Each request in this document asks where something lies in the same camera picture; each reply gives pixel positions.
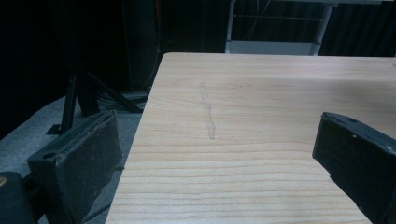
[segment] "wooden table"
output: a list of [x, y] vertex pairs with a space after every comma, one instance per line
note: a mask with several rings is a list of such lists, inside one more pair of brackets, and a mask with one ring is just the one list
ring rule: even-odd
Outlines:
[[396, 137], [396, 59], [170, 53], [107, 223], [369, 223], [312, 159], [323, 111]]

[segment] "metal stand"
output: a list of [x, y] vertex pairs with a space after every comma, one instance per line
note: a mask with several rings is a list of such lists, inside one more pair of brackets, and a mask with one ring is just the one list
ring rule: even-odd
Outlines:
[[66, 2], [64, 0], [48, 0], [47, 3], [56, 26], [61, 49], [69, 72], [62, 124], [53, 125], [47, 134], [62, 134], [73, 126], [76, 99], [78, 99], [84, 117], [99, 112], [99, 106], [92, 84], [95, 84], [98, 88], [107, 92], [127, 110], [135, 113], [142, 113], [142, 109], [129, 102], [116, 91], [113, 91], [100, 80], [99, 77], [87, 72], [81, 60], [82, 56], [78, 50], [77, 35], [72, 29], [73, 24]]
[[228, 26], [227, 26], [227, 39], [225, 42], [225, 53], [229, 54], [230, 53], [230, 47], [231, 47], [231, 36], [233, 32], [233, 9], [235, 8], [235, 2], [236, 0], [231, 0], [230, 2], [230, 12], [228, 15]]
[[323, 20], [320, 22], [317, 35], [314, 43], [312, 43], [309, 55], [318, 56], [324, 33], [326, 32], [327, 24], [329, 24], [330, 16], [332, 15], [332, 8], [337, 7], [336, 4], [325, 4], [323, 9]]

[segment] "black tripod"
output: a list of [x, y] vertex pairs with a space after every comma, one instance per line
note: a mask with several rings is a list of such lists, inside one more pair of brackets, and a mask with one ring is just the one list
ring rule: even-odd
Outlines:
[[95, 91], [92, 85], [97, 86], [102, 91], [113, 97], [120, 105], [128, 111], [142, 113], [143, 109], [130, 102], [121, 94], [109, 88], [98, 76], [88, 72], [81, 60], [78, 49], [76, 32], [73, 29], [68, 7], [64, 0], [48, 0], [49, 9], [56, 26], [61, 49], [67, 65], [69, 79], [67, 84], [67, 94], [64, 101], [64, 113], [62, 124], [53, 125], [47, 134], [62, 134], [73, 126], [76, 98], [78, 98], [84, 117], [99, 112]]

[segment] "table top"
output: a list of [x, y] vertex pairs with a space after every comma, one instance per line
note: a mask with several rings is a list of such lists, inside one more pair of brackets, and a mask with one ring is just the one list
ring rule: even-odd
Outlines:
[[323, 111], [396, 137], [396, 59], [163, 56], [106, 223], [370, 223], [312, 159]]

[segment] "black cable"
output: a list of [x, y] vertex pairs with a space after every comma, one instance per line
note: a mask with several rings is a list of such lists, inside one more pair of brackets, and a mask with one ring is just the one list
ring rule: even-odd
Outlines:
[[[144, 109], [146, 105], [146, 101], [149, 98], [149, 95], [145, 91], [136, 96], [128, 95], [128, 93], [125, 94], [122, 93], [121, 95], [125, 97], [126, 100], [128, 100], [134, 105], [137, 105], [141, 109]], [[99, 106], [105, 109], [112, 109], [112, 110], [115, 109], [119, 111], [125, 111], [125, 107], [120, 105], [119, 102], [117, 102], [113, 97], [108, 95], [106, 92], [103, 91], [97, 92], [96, 98], [98, 100]]]
[[90, 216], [85, 217], [84, 220], [82, 220], [82, 223], [86, 223], [89, 220], [93, 219], [94, 217], [97, 217], [99, 214], [106, 211], [110, 206], [111, 206], [111, 203], [106, 204], [104, 207], [102, 207], [99, 210], [97, 210], [96, 212], [92, 213]]
[[270, 2], [271, 2], [271, 0], [267, 1], [267, 4], [265, 4], [265, 7], [262, 10], [262, 13], [260, 13], [260, 15], [259, 15], [259, 13], [256, 10], [256, 17], [254, 19], [253, 25], [250, 27], [250, 29], [247, 31], [247, 33], [244, 35], [244, 37], [242, 39], [245, 39], [246, 37], [248, 37], [248, 40], [251, 39], [251, 37], [254, 34], [254, 30], [256, 29], [257, 20], [264, 14], [265, 10], [267, 10], [268, 5], [270, 5]]

